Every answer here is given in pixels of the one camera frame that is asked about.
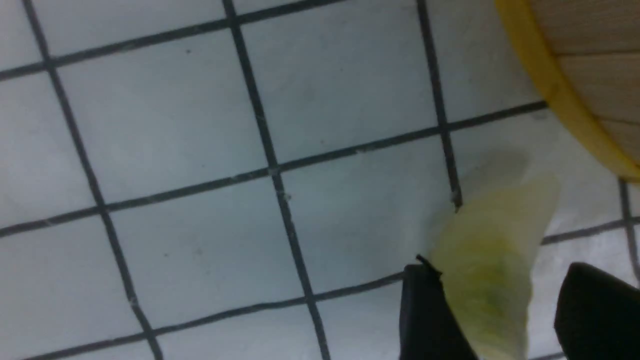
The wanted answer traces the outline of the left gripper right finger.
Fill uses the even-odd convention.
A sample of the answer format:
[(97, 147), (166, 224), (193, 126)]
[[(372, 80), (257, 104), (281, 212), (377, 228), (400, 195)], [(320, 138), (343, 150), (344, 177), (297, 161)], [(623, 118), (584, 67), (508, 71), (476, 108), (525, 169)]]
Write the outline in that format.
[(574, 262), (558, 294), (554, 330), (567, 360), (638, 360), (640, 291)]

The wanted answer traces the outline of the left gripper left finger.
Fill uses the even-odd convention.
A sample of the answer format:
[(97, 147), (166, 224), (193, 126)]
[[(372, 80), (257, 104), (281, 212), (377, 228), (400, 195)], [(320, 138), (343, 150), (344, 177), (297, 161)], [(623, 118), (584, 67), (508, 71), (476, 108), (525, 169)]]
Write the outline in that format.
[(477, 360), (445, 297), (442, 273), (422, 255), (403, 269), (400, 360)]

